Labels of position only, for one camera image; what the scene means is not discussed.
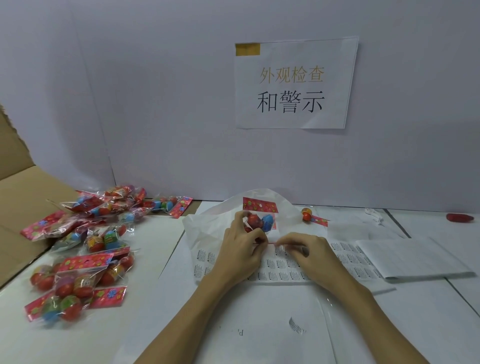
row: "white paper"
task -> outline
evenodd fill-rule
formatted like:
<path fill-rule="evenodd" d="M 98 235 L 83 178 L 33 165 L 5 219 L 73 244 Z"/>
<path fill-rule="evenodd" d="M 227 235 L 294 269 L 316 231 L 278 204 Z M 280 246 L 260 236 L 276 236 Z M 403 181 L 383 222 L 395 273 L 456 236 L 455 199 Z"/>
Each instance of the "white paper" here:
<path fill-rule="evenodd" d="M 431 238 L 360 240 L 386 279 L 451 277 L 472 270 Z"/>
<path fill-rule="evenodd" d="M 358 37 L 262 43 L 235 56 L 235 116 L 243 129 L 343 129 Z"/>
<path fill-rule="evenodd" d="M 327 228 L 315 223 L 302 221 L 300 211 L 281 195 L 269 189 L 247 191 L 218 204 L 202 214 L 188 215 L 183 220 L 187 242 L 192 254 L 194 280 L 199 282 L 212 270 L 225 229 L 230 226 L 235 212 L 242 210 L 243 197 L 275 202 L 278 208 L 276 230 L 267 233 L 270 242 L 291 231 L 317 236 L 327 236 Z M 361 225 L 329 223 L 329 238 L 332 249 L 350 274 L 368 287 L 372 292 L 394 289 L 386 283 L 375 266 L 353 243 L 358 238 L 368 238 L 368 230 Z M 260 268 L 248 279 L 252 284 L 289 285 L 310 284 L 310 278 L 300 269 L 295 260 L 283 246 L 269 245 L 265 251 Z"/>

